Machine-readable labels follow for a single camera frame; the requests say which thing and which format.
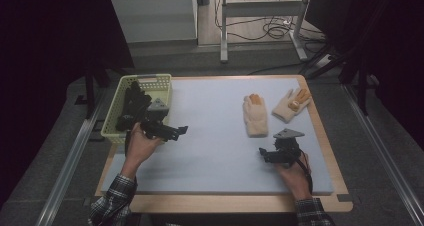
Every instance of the gray carpet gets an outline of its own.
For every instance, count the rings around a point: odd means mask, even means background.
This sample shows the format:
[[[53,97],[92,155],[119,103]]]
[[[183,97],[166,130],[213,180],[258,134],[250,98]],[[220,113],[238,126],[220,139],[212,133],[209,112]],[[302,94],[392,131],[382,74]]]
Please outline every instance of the gray carpet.
[[[291,45],[250,47],[231,46],[229,63],[219,62],[218,48],[196,48],[192,45],[132,45],[136,69],[131,74],[170,73],[173,76],[247,75],[264,68],[273,70],[256,74],[297,74],[300,62]],[[308,81],[318,112],[343,174],[354,208],[349,213],[330,213],[337,225],[414,225],[404,203],[379,161],[370,140],[355,116],[346,94],[338,84],[336,68],[321,77]],[[121,75],[108,71],[112,80],[107,89],[110,102]],[[46,202],[52,186],[63,166],[69,149],[84,121],[86,106],[75,105],[79,95],[85,94],[83,79],[68,88],[66,104],[55,127],[50,132],[36,159],[0,213],[0,225],[34,225]],[[420,198],[424,198],[424,154],[413,139],[385,110],[372,91],[367,97],[370,119],[387,144],[389,151]],[[98,119],[104,119],[109,104],[101,105]],[[64,200],[57,211],[53,225],[86,225],[89,203],[105,163],[110,143],[99,141],[93,132],[81,160],[67,188]],[[252,215],[263,224],[246,215],[215,215],[214,223],[224,225],[287,225],[293,215]],[[207,225],[186,220],[186,225]]]

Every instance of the plastic basket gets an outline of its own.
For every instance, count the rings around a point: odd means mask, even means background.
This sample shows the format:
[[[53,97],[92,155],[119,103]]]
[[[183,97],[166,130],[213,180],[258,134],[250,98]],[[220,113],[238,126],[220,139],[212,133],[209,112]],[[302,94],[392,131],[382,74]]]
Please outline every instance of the plastic basket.
[[[152,100],[160,98],[169,108],[171,106],[172,84],[170,74],[129,75],[122,77],[101,131],[101,135],[112,143],[125,143],[126,132],[116,130],[115,126],[124,106],[125,90],[134,81],[138,82],[140,88],[150,95]],[[168,124],[168,116],[164,118],[163,123],[165,125]]]

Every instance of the metal rail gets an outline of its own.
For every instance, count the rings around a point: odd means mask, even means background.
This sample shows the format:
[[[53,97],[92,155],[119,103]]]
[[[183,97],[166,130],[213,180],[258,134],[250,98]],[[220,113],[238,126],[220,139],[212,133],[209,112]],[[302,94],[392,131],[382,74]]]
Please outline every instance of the metal rail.
[[[357,105],[356,95],[350,86],[342,85],[342,89],[347,94],[350,105],[352,106],[356,116],[359,119],[362,127],[365,129],[371,143],[380,159],[384,169],[386,170],[390,180],[396,188],[400,198],[406,206],[412,220],[416,225],[424,225],[424,210],[408,181],[403,177],[390,152],[387,150],[383,140],[378,135],[372,122],[368,116],[362,113],[362,110]]]
[[[63,164],[62,170],[56,180],[52,191],[44,204],[44,208],[41,210],[40,216],[36,222],[36,225],[52,225],[54,218],[56,217],[57,211],[62,203],[65,193],[68,189],[69,183],[81,158],[82,152],[85,149],[90,132],[94,127],[97,116],[100,111],[100,106],[105,99],[106,89],[100,89],[97,92],[96,108],[89,119],[85,119],[81,126],[80,131],[75,139],[74,144]]]

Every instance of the plaid shirt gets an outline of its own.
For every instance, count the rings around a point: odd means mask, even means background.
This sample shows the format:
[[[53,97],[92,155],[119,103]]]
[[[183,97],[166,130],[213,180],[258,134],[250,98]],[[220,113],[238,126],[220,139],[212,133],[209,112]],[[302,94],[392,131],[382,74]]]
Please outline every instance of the plaid shirt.
[[[137,182],[118,174],[106,195],[91,205],[88,224],[125,225],[131,214],[129,205],[137,189]],[[296,201],[299,226],[333,226],[333,220],[324,209],[319,198]]]
[[[137,181],[118,174],[110,185],[106,195],[91,205],[88,224],[125,225],[131,214],[130,203],[137,189]]]
[[[299,226],[332,226],[333,219],[324,212],[319,198],[296,201]]]

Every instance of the human hand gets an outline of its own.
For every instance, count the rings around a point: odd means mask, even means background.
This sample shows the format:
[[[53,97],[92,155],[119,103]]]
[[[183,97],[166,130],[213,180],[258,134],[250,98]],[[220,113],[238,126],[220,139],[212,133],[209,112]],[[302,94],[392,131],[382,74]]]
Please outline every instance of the human hand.
[[[243,117],[249,137],[268,135],[268,117],[265,101],[258,94],[244,97]]]
[[[131,131],[131,139],[128,144],[127,157],[122,167],[121,174],[133,179],[141,163],[153,154],[156,147],[160,145],[161,142],[161,138],[147,138],[140,127],[140,123],[134,124]]]
[[[290,89],[272,110],[272,114],[289,123],[295,115],[302,112],[310,101],[311,94],[308,90],[297,88],[293,93],[293,89]]]
[[[306,166],[310,174],[311,169],[309,167],[308,155],[302,152],[299,160],[303,163],[303,165]],[[296,201],[312,198],[312,195],[309,191],[309,183],[306,178],[305,171],[297,162],[295,162],[288,169],[284,168],[281,164],[274,165]]]

